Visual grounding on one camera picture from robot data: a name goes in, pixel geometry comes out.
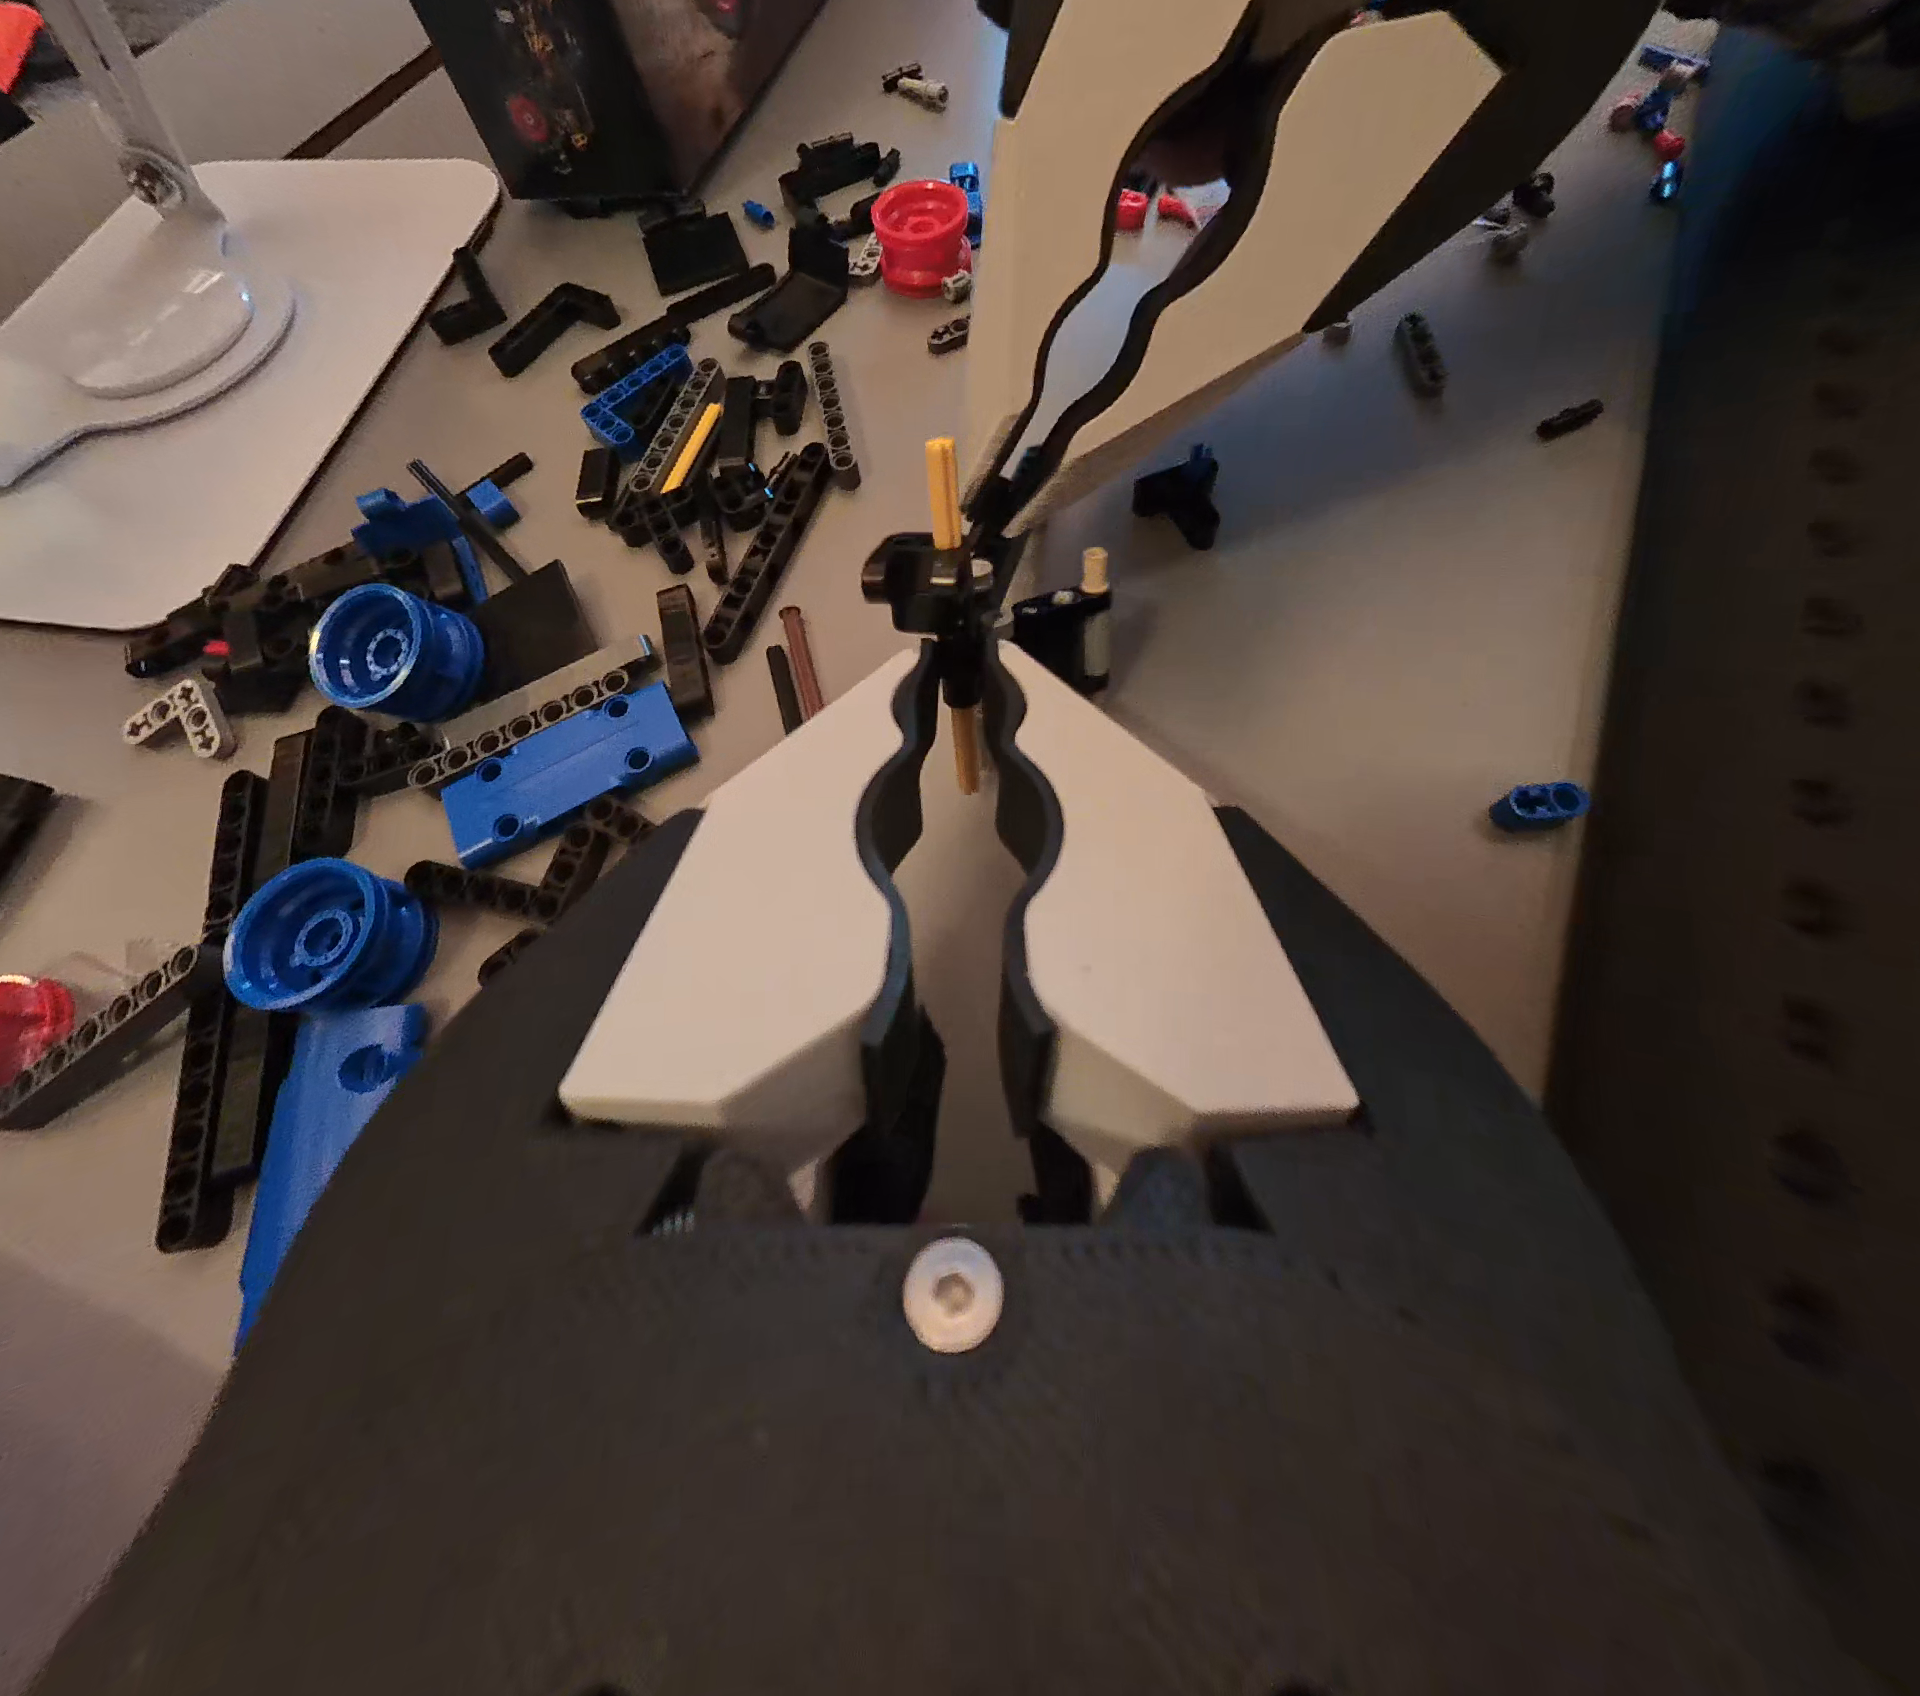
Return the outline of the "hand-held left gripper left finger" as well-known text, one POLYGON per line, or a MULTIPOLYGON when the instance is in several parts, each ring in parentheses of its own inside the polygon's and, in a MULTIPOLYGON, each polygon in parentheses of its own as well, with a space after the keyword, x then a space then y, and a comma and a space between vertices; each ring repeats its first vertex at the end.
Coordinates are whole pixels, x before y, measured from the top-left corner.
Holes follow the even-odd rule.
POLYGON ((922 834, 935 653, 900 653, 698 811, 558 1098, 817 1172, 833 1221, 914 1221, 946 1079, 896 873, 922 834))

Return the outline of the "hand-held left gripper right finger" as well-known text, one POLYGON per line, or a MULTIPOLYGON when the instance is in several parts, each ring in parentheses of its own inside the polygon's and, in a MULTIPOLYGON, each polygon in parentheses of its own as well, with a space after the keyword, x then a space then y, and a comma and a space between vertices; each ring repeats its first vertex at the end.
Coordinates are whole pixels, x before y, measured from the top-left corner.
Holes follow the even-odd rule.
POLYGON ((1361 1093, 1227 813, 1021 650, 982 678, 994 829, 1021 868, 999 997, 1027 1213, 1090 1213, 1145 1155, 1346 1124, 1361 1093))

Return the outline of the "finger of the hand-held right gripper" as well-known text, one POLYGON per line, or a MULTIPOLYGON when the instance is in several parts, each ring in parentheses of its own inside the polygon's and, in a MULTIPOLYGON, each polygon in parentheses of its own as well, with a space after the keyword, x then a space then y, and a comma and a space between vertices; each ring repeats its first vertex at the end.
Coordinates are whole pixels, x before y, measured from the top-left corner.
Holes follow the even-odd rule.
POLYGON ((966 355, 972 517, 1008 513, 1052 345, 1111 265, 1122 173, 1216 75, 1251 5, 1014 0, 966 355))
POLYGON ((1006 533, 1134 469, 1296 346, 1501 78, 1448 12, 1333 35, 1279 110, 1263 183, 1239 183, 1138 298, 1140 359, 1126 339, 1117 385, 1063 412, 1063 458, 1006 533))

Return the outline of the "black T-shaped beam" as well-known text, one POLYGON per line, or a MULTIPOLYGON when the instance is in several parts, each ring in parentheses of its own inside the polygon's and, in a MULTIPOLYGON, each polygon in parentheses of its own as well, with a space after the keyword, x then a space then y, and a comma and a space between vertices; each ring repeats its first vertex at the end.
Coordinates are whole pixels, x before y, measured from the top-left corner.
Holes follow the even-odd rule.
POLYGON ((1216 549, 1223 527, 1216 507, 1221 463, 1212 452, 1216 477, 1211 485, 1197 485, 1188 480, 1188 452, 1181 463, 1140 474, 1133 483, 1131 509, 1142 522, 1168 522, 1190 550, 1204 554, 1216 549))

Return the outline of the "black beam assembly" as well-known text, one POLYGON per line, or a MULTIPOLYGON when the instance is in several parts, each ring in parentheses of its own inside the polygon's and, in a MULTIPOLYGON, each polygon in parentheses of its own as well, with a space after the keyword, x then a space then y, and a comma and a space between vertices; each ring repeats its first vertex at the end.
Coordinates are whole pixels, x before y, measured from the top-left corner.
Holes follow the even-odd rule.
MULTIPOLYGON (((935 675, 953 738, 959 791, 982 791, 988 650, 1006 586, 1018 565, 1008 538, 969 524, 959 486, 956 444, 925 444, 930 533, 885 538, 863 570, 863 594, 888 609, 896 631, 933 647, 935 675)), ((1081 554, 1072 586, 1012 605, 1014 647, 1081 696, 1102 693, 1112 677, 1114 585, 1102 547, 1081 554)))

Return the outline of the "person's right hand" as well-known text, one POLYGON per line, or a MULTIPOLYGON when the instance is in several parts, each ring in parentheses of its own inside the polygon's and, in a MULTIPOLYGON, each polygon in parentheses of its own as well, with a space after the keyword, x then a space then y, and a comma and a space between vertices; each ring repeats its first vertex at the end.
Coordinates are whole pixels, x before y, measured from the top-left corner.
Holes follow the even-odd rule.
POLYGON ((1201 193, 1221 202, 1234 190, 1239 150, 1224 125, 1194 125, 1155 137, 1137 163, 1165 190, 1201 193))

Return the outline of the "blue flat panel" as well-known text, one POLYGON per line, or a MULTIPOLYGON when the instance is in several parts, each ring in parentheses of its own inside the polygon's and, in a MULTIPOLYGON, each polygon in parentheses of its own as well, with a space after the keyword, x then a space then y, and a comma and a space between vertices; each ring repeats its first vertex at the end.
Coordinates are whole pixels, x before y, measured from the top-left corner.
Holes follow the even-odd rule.
POLYGON ((590 802, 653 788, 698 761, 664 683, 608 696, 445 787, 452 858, 492 868, 565 830, 590 802))

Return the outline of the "pile of small connector pins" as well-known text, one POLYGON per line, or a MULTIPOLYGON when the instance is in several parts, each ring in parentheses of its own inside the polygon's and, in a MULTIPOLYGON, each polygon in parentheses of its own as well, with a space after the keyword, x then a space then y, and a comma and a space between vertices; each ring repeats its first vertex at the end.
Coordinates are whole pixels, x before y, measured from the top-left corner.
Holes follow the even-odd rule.
MULTIPOLYGON (((1657 165, 1650 197, 1654 202, 1668 202, 1683 184, 1688 148, 1687 134, 1673 127, 1673 113, 1710 76, 1713 60, 1649 46, 1640 63, 1654 73, 1652 85, 1617 96, 1607 110, 1605 125, 1612 134, 1646 147, 1657 165)), ((1545 225, 1557 206, 1559 180, 1553 171, 1542 171, 1516 184, 1501 205, 1483 211, 1472 229, 1489 263, 1497 267, 1519 265, 1535 229, 1545 225)), ((1133 238, 1145 235, 1149 222, 1155 221, 1173 222, 1188 236, 1198 236, 1223 208, 1223 202, 1197 202, 1174 188, 1158 188, 1155 194, 1147 188, 1122 188, 1117 197, 1114 229, 1119 236, 1133 238)))

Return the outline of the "red wheel rim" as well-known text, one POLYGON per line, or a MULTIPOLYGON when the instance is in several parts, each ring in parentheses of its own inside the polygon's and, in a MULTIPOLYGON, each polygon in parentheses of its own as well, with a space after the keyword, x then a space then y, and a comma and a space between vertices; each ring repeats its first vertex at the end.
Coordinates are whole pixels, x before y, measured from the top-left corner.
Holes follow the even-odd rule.
POLYGON ((905 298, 945 294, 972 273, 972 193, 942 179, 900 180, 874 201, 872 235, 882 287, 905 298))
POLYGON ((11 1089, 79 1027, 74 994, 57 978, 2 977, 2 1089, 11 1089))

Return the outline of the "black bent beam cluster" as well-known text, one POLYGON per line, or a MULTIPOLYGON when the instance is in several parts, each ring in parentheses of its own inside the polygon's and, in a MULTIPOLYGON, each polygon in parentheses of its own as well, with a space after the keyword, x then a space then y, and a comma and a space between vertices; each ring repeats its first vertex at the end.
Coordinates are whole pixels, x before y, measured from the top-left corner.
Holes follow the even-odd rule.
POLYGON ((900 148, 885 150, 849 131, 815 138, 796 148, 794 165, 781 175, 781 199, 796 229, 843 242, 867 236, 874 201, 894 184, 900 163, 900 148))

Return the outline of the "blue wheel rim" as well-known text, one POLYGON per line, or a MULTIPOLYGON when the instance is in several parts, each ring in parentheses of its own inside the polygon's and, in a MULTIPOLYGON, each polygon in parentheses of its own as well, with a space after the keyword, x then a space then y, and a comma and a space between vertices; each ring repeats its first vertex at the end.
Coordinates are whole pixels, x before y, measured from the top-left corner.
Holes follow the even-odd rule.
POLYGON ((414 724, 470 709, 484 669, 484 638, 463 613, 382 583, 328 605, 307 644, 309 678, 330 704, 414 724))
POLYGON ((228 994, 252 1012, 357 1012, 406 1000, 441 927, 405 884, 348 858, 280 871, 240 909, 222 950, 228 994))

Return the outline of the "pile of black beams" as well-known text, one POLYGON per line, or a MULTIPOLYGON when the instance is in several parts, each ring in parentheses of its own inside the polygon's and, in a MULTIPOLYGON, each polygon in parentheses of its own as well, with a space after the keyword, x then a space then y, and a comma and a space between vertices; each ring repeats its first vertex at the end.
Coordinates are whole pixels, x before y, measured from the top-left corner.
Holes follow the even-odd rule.
MULTIPOLYGON (((634 336, 577 368, 585 389, 610 389, 660 348, 685 343, 691 320, 746 301, 770 284, 770 267, 712 284, 675 304, 634 336)), ((646 655, 596 657, 586 678, 565 684, 579 609, 561 562, 512 583, 484 603, 468 593, 452 550, 370 557, 376 579, 468 619, 487 647, 477 700, 441 722, 360 714, 326 703, 316 722, 280 738, 267 777, 234 770, 213 829, 199 940, 79 1022, 33 1069, 5 1086, 5 1130, 38 1130, 125 1077, 177 1020, 187 1020, 177 1110, 157 1218, 161 1253, 202 1251, 228 1234, 233 1191, 258 1179, 270 1121, 293 1061, 296 1012, 254 1012, 226 986, 228 930, 280 871, 347 860, 359 811, 403 788, 439 798, 478 764, 614 695, 664 683, 683 724, 712 712, 710 666, 746 650, 833 483, 826 434, 805 362, 785 360, 768 381, 727 377, 724 414, 685 488, 614 509, 633 458, 599 444, 582 461, 580 510, 633 549, 654 549, 685 577, 695 557, 685 529, 702 527, 719 594, 700 610, 687 585, 659 593, 660 675, 646 655)), ((636 842, 649 824, 624 796, 601 796, 562 830, 484 871, 424 860, 403 887, 436 917, 447 909, 505 917, 520 935, 487 966, 507 969, 585 898, 614 842, 636 842)))

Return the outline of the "black curved panel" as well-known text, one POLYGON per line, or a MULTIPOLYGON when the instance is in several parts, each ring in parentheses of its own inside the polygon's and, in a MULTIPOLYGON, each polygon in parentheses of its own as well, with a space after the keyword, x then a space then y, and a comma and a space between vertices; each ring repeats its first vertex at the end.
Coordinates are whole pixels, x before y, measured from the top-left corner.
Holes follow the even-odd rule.
POLYGON ((849 246, 823 221, 789 233, 787 273, 729 319, 729 336, 760 355, 789 357, 812 340, 852 294, 849 246))

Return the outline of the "black flat panel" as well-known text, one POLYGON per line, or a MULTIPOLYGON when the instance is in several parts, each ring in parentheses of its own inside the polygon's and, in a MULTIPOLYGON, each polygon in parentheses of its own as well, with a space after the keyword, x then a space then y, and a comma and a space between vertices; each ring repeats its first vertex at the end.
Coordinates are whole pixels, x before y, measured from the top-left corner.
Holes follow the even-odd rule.
POLYGON ((636 215, 640 249, 656 292, 676 298, 730 283, 751 260, 735 222, 697 197, 654 199, 636 215))

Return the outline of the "long grey beam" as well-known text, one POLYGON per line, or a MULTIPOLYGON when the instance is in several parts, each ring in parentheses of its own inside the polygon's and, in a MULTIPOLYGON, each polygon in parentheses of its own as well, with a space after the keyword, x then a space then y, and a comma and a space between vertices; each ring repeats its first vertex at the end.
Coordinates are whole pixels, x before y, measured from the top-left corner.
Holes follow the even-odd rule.
POLYGON ((841 490, 859 490, 863 471, 852 444, 849 405, 839 383, 833 348, 826 340, 812 339, 807 345, 807 371, 826 437, 830 480, 841 490))

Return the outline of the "thin black axle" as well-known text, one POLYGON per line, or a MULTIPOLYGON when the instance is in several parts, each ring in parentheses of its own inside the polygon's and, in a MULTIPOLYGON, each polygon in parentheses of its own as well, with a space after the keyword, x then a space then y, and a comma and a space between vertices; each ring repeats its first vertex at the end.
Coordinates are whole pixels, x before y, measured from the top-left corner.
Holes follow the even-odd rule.
MULTIPOLYGON (((472 485, 495 483, 511 495, 514 485, 523 483, 532 471, 535 463, 531 457, 514 455, 472 485)), ((406 473, 430 498, 452 515, 457 533, 463 535, 509 585, 531 577, 529 566, 509 547, 505 533, 490 530, 483 517, 470 507, 468 488, 472 485, 452 488, 424 461, 409 461, 406 473)))

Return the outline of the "dark grey beam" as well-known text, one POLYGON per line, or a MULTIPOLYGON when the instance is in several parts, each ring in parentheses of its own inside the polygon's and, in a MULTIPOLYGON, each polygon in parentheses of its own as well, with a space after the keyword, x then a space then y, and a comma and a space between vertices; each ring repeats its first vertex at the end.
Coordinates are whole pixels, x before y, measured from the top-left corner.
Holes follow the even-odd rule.
POLYGON ((621 414, 643 449, 621 483, 614 510, 660 498, 669 490, 708 407, 724 400, 727 374, 719 360, 692 362, 687 351, 676 348, 650 359, 618 389, 633 392, 621 414))

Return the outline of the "blue angled panel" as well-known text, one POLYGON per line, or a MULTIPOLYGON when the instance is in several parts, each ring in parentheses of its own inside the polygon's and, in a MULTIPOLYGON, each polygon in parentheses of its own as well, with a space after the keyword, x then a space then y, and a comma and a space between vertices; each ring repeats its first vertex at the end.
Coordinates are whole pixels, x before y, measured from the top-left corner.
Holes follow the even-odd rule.
POLYGON ((422 554, 432 547, 451 550, 468 605, 484 603, 489 580, 458 513, 439 495, 405 498, 392 488, 376 488, 355 498, 359 524, 353 540, 373 558, 406 552, 422 554))

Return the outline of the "light grey L-shaped liftarm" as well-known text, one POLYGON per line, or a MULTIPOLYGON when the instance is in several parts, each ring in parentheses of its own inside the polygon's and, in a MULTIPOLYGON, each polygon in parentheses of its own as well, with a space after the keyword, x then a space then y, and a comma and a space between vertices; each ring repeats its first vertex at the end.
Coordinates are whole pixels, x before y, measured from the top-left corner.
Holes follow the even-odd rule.
POLYGON ((184 741, 200 762, 221 764, 237 754, 238 738, 213 684, 187 677, 149 700, 123 724, 128 749, 155 749, 172 738, 184 741))

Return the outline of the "black perforated panel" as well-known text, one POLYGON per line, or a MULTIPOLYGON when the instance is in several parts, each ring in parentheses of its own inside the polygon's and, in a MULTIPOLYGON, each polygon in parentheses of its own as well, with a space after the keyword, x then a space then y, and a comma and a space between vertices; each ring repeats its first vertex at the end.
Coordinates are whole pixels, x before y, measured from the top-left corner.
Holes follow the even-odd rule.
POLYGON ((1916 113, 1724 29, 1548 1119, 1874 1693, 1916 1693, 1916 113))

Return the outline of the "white booklet stand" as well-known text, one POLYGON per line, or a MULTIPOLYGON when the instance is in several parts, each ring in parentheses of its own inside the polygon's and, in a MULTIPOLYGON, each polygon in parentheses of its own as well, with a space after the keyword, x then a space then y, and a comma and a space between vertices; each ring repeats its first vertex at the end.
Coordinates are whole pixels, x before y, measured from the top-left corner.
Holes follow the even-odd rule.
POLYGON ((132 631, 275 547, 503 193, 483 165, 194 165, 107 0, 38 0, 116 208, 2 332, 2 617, 132 631))

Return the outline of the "adjacent grey table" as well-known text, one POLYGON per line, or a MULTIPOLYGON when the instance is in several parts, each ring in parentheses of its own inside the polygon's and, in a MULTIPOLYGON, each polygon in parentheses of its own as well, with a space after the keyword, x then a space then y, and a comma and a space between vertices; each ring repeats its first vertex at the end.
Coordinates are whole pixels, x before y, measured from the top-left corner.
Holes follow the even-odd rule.
MULTIPOLYGON (((137 67, 194 165, 487 158, 411 0, 228 0, 137 67)), ((126 199, 91 104, 58 87, 2 148, 2 312, 126 199)))

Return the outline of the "blue frame beam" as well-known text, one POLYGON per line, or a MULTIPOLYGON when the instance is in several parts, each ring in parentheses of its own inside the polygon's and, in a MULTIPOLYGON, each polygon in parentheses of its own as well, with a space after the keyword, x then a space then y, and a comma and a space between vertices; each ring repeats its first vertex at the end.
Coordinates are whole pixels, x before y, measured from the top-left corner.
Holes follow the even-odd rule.
POLYGON ((633 458, 646 449, 691 373, 692 357, 685 343, 656 351, 582 405, 586 432, 599 447, 633 458))

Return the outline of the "black frame subassembly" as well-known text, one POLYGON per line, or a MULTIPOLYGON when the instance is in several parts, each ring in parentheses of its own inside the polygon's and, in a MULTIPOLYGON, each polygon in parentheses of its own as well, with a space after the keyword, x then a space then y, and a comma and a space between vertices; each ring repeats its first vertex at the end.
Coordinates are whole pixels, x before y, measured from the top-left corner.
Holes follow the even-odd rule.
POLYGON ((376 577, 359 547, 278 574, 231 565, 192 601, 128 634, 125 673, 140 683, 194 675, 228 716, 278 716, 310 686, 309 644, 324 610, 376 577))

